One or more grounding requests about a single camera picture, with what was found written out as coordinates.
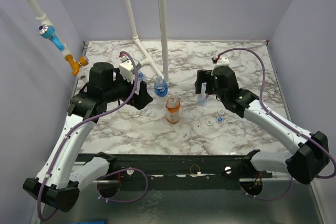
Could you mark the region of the blue label Pocari bottle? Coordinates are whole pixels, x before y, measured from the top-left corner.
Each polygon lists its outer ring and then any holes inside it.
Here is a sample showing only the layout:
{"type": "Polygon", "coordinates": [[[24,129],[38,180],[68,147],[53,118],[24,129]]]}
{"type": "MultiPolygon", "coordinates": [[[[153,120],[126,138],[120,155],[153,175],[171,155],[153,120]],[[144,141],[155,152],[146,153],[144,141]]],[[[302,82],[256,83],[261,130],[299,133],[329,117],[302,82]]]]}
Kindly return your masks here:
{"type": "Polygon", "coordinates": [[[168,93],[168,85],[167,85],[166,81],[161,76],[157,76],[155,78],[154,93],[158,97],[164,97],[168,93]]]}

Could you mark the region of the clear blue-tinted plastic bottle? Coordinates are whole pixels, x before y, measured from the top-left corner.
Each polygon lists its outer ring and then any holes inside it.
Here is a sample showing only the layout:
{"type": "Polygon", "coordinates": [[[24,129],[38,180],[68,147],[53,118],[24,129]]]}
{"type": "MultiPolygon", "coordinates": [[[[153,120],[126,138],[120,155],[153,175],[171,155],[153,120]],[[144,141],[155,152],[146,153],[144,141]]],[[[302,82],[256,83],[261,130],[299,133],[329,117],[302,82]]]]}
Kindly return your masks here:
{"type": "Polygon", "coordinates": [[[141,81],[147,83],[146,75],[143,72],[138,71],[138,85],[140,85],[141,81]]]}

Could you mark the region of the orange tea bottle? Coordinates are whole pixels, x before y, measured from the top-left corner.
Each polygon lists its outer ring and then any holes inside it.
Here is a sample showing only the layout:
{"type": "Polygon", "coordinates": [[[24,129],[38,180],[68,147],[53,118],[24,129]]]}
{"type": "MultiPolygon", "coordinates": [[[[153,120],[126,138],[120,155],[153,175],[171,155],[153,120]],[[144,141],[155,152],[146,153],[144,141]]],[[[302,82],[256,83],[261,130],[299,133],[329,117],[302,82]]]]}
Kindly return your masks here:
{"type": "Polygon", "coordinates": [[[175,95],[171,95],[165,104],[166,109],[166,120],[171,124],[176,124],[179,122],[180,119],[180,108],[181,108],[181,102],[179,98],[175,95]]]}

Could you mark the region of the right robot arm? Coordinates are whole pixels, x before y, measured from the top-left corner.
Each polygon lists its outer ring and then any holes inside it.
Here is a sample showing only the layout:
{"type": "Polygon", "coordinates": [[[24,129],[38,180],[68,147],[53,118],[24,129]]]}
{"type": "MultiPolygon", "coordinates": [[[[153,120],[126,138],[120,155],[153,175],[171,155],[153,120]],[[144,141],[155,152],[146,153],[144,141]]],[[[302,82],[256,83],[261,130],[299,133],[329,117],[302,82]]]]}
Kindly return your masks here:
{"type": "Polygon", "coordinates": [[[249,120],[278,140],[286,152],[267,153],[251,151],[248,161],[241,165],[242,173],[249,178],[259,172],[281,172],[291,175],[302,184],[309,184],[328,165],[327,136],[317,131],[311,133],[260,104],[256,94],[238,86],[235,73],[229,66],[213,70],[199,70],[196,75],[195,92],[214,94],[225,109],[249,120]]]}

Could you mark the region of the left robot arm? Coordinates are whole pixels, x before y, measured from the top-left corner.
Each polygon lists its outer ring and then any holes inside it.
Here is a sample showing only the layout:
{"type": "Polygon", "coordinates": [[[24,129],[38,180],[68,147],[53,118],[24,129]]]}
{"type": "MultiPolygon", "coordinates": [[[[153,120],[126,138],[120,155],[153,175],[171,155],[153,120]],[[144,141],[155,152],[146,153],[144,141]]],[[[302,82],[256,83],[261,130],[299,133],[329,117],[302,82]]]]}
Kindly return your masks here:
{"type": "Polygon", "coordinates": [[[89,81],[71,98],[63,130],[43,168],[24,181],[23,189],[39,204],[68,212],[79,193],[97,178],[112,179],[116,175],[116,158],[96,154],[76,172],[72,167],[79,151],[98,119],[108,115],[107,105],[121,100],[138,110],[152,102],[146,83],[138,81],[137,60],[126,60],[115,68],[107,62],[95,63],[89,81]]]}

